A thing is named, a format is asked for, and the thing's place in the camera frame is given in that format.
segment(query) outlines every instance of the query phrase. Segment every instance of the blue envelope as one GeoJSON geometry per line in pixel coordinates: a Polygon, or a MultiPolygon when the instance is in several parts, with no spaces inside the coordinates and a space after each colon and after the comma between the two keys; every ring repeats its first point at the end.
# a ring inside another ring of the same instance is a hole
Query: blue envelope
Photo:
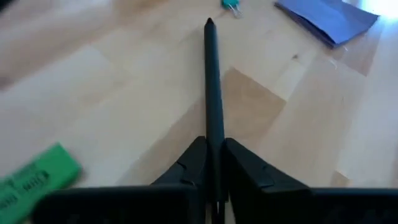
{"type": "Polygon", "coordinates": [[[366,32],[379,18],[340,0],[278,0],[275,6],[329,48],[366,32]]]}

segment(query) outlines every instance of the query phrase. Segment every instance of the black device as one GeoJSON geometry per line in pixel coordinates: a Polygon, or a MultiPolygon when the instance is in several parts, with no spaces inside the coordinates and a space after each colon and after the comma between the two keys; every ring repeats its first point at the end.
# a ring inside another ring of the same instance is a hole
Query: black device
{"type": "Polygon", "coordinates": [[[33,214],[47,223],[224,223],[231,198],[243,223],[398,223],[398,190],[313,189],[224,137],[216,27],[205,25],[206,137],[199,136],[154,183],[70,189],[41,200],[33,214]]]}

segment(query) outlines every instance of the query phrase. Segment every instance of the black pen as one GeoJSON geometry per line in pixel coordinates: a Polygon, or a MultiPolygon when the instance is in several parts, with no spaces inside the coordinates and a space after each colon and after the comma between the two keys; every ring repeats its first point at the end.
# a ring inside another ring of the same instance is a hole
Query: black pen
{"type": "Polygon", "coordinates": [[[223,102],[218,63],[217,30],[211,18],[205,25],[206,139],[210,155],[210,198],[213,224],[224,223],[224,202],[228,198],[223,183],[221,153],[224,144],[223,102]]]}

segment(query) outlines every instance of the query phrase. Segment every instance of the wooden surface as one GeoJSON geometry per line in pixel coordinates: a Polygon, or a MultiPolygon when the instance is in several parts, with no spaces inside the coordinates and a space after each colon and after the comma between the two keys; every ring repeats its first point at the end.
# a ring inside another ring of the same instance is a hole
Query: wooden surface
{"type": "Polygon", "coordinates": [[[77,186],[156,179],[204,134],[212,17],[228,136],[311,186],[397,186],[391,14],[332,51],[271,0],[241,8],[237,20],[215,0],[16,1],[0,15],[0,176],[59,141],[84,168],[77,186]]]}

